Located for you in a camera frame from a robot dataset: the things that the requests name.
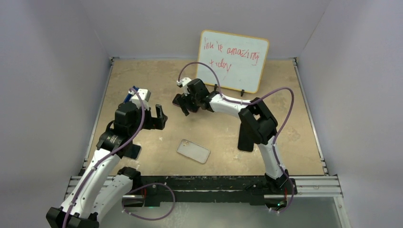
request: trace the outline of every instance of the whiteboard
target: whiteboard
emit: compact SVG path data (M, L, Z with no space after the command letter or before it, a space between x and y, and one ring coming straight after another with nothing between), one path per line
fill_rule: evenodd
M267 39L204 30L198 61L216 72L221 87L255 93L268 50ZM217 84L212 72L203 65L197 66L196 74L206 84Z

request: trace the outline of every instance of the gray floor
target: gray floor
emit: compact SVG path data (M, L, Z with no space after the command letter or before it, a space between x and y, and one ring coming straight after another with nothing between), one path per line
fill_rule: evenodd
M171 203L160 207L132 208L148 218L164 215ZM279 216L269 214L265 206L247 203L177 203L167 218L145 221L122 213L117 203L101 222L101 228L340 228L333 198L295 198L293 205Z

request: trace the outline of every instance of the blue object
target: blue object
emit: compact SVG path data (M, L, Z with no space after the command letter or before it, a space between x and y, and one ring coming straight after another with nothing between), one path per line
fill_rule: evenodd
M136 91L139 90L139 88L136 87L136 86L133 86L133 89L135 89ZM126 96L125 100L123 101L123 103L126 103L126 102L130 101L130 98L132 98L132 96L133 96L133 95L131 95L130 93L127 94L127 96Z

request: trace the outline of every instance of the table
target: table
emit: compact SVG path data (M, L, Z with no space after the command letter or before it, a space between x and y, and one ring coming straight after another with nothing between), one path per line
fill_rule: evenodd
M172 104L177 93L176 80L181 68L194 60L115 60L106 95L91 145L92 158L99 136L114 119L117 106L123 102L130 87L151 91L149 104L155 115L155 104L163 107L168 121L164 130L142 130L134 143L142 146L137 160L124 157L111 175L130 166L142 175L263 175L264 164L255 145L253 152L238 151L239 119L199 110L185 116ZM195 78L196 66L186 68L182 76ZM290 87L295 93L295 104L290 119L278 137L278 147L284 164L291 175L324 175L315 135L308 117L298 77L291 60L267 60L259 90L245 93L242 99L262 97L281 86ZM241 99L239 91L223 89L225 95ZM280 91L264 101L282 124L289 109L291 96ZM198 163L176 152L180 141L186 139L210 149L205 164Z

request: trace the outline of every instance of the wall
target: wall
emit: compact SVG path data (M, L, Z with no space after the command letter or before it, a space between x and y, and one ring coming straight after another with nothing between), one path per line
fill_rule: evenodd
M1 227L48 227L82 164L108 55L78 0L0 0Z
M299 62L354 228L403 223L403 2L332 0Z
M197 57L205 29L267 38L269 58L299 56L330 0L81 0L116 57Z

